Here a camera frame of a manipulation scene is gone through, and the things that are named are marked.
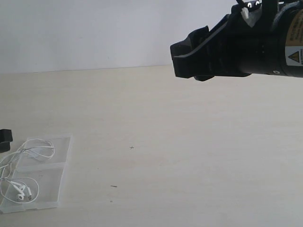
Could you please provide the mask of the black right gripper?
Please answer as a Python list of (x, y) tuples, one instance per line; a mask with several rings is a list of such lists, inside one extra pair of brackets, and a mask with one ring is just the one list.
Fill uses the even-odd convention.
[(175, 76), (198, 81), (251, 74), (288, 76), (287, 0), (239, 0), (213, 28), (196, 29), (170, 46)]

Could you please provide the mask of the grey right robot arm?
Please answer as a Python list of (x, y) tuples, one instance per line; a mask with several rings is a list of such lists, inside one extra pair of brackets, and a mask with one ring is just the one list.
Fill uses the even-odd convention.
[(206, 81), (251, 74), (303, 75), (303, 3), (239, 0), (213, 28), (170, 47), (176, 77)]

